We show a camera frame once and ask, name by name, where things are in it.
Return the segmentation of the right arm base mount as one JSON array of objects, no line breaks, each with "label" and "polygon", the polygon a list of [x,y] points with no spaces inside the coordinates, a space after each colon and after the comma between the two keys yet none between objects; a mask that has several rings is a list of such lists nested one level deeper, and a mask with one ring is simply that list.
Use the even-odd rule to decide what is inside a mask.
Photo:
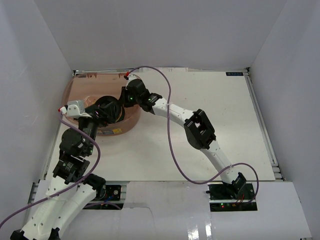
[{"label": "right arm base mount", "polygon": [[256,200],[252,200],[256,193],[252,183],[246,183],[236,197],[230,195],[222,183],[209,184],[206,193],[209,196],[209,206],[212,213],[255,212],[258,210]]}]

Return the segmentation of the woven bamboo plate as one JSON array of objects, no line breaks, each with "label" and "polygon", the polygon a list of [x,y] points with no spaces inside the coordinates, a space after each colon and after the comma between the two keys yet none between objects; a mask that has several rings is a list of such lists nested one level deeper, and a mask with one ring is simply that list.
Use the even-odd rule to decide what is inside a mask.
[{"label": "woven bamboo plate", "polygon": [[123,121],[124,118],[125,118],[125,108],[121,106],[119,113],[117,114],[117,117],[116,117],[116,123]]}]

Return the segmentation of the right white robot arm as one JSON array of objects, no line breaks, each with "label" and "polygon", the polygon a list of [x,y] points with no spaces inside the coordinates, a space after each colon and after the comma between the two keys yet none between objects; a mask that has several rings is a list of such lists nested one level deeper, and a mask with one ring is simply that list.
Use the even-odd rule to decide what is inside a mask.
[{"label": "right white robot arm", "polygon": [[244,193],[247,182],[241,172],[232,169],[232,162],[221,150],[215,129],[202,109],[196,111],[184,109],[168,101],[157,93],[151,93],[143,81],[133,74],[124,77],[126,85],[121,90],[120,99],[125,107],[138,105],[143,111],[167,119],[183,127],[188,143],[201,151],[220,173],[226,195],[236,200]]}]

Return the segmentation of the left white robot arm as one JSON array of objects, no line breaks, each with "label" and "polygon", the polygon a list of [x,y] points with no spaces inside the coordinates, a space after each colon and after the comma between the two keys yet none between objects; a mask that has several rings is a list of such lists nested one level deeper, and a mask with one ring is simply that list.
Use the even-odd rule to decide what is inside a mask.
[{"label": "left white robot arm", "polygon": [[117,123],[123,107],[118,100],[103,97],[88,107],[81,100],[69,101],[58,111],[78,126],[70,125],[63,132],[45,197],[33,203],[37,209],[22,229],[11,234],[12,240],[59,240],[89,202],[105,196],[106,180],[87,169],[86,157],[99,148],[95,141],[98,129]]}]

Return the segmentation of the black plate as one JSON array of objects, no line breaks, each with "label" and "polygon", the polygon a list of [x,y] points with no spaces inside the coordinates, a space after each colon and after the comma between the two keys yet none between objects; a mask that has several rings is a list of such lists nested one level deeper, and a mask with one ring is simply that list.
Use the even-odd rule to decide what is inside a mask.
[{"label": "black plate", "polygon": [[110,103],[117,104],[118,99],[111,96],[111,95],[106,95],[106,96],[102,96],[99,99],[97,99],[94,104],[97,105],[98,107],[104,108]]}]

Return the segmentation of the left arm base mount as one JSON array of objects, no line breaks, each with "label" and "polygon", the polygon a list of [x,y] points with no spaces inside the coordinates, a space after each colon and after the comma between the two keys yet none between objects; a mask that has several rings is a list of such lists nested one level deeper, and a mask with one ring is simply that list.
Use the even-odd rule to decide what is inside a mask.
[{"label": "left arm base mount", "polygon": [[124,206],[125,193],[122,185],[106,185],[85,210],[121,210]]}]

